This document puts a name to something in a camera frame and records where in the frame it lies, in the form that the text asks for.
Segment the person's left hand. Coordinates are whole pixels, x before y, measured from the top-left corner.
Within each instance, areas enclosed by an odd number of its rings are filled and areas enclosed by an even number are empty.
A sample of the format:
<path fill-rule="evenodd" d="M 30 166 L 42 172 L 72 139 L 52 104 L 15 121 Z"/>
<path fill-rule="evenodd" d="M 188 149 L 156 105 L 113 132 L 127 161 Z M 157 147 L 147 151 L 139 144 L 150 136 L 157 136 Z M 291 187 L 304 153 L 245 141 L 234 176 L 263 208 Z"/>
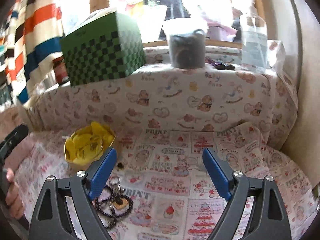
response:
<path fill-rule="evenodd" d="M 19 185 L 15 181 L 15 174 L 10 168 L 7 169 L 7 181 L 9 182 L 9 189 L 5 202 L 11 217 L 19 220 L 24 215 L 24 204 L 19 194 Z"/>

